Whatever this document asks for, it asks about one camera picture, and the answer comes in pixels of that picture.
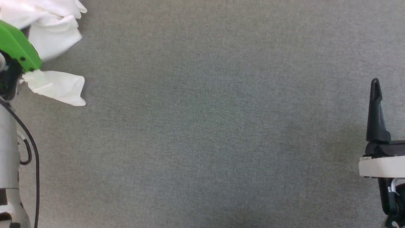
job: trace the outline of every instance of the black cable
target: black cable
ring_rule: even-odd
[[[32,137],[30,131],[28,128],[25,126],[25,124],[18,118],[18,116],[14,113],[14,111],[10,108],[9,103],[3,101],[0,99],[0,104],[11,114],[11,116],[14,117],[14,119],[20,124],[21,128],[25,131],[26,135],[30,139],[32,148],[34,149],[34,154],[35,154],[35,177],[36,177],[36,207],[35,207],[35,222],[34,222],[34,228],[38,228],[38,215],[39,215],[39,155],[38,155],[38,149],[36,147],[34,138]]]
[[[24,143],[25,143],[25,145],[27,147],[28,159],[26,161],[21,161],[20,160],[20,164],[25,166],[25,165],[28,165],[31,162],[31,160],[32,160],[32,152],[31,152],[31,147],[30,147],[30,144],[28,143],[28,140],[24,139],[23,141],[24,141]]]

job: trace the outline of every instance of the green plastic part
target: green plastic part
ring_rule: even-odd
[[[23,72],[38,70],[42,61],[38,53],[18,28],[0,20],[0,50],[18,61]]]

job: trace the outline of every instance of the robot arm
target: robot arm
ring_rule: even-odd
[[[17,93],[23,73],[41,66],[41,60],[17,28],[0,20],[0,227],[30,228],[30,219],[24,210],[19,194],[20,153],[17,142],[17,122],[26,131],[39,163],[35,142],[24,124],[11,110],[9,102]],[[39,167],[36,169],[37,206],[34,227],[38,225]]]
[[[393,222],[405,227],[405,184],[397,185],[405,178],[405,140],[391,140],[386,130],[382,107],[382,92],[377,78],[371,82],[369,117],[365,155],[358,164],[361,176],[378,179],[381,203],[387,220],[386,228],[394,228]]]

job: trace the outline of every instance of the gray background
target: gray background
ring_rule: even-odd
[[[43,69],[84,75],[87,105],[14,102],[42,228],[381,225],[357,162],[374,77],[405,138],[402,1],[83,4],[83,40]],[[33,221],[34,165],[20,173]]]

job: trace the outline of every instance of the crumpled white tissue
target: crumpled white tissue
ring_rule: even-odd
[[[33,92],[40,95],[74,106],[86,104],[80,97],[84,86],[82,76],[57,71],[36,70],[23,74],[23,79]]]
[[[0,19],[19,29],[30,25],[28,40],[42,61],[61,55],[82,38],[76,19],[86,12],[87,9],[79,0],[0,0]],[[83,85],[77,86],[81,80],[84,83],[83,77],[78,80],[77,75],[69,73],[43,73],[28,73],[23,76],[24,79],[28,78],[25,81],[32,91],[71,105],[85,104],[80,97]],[[65,95],[69,94],[69,97],[50,91],[60,91]]]

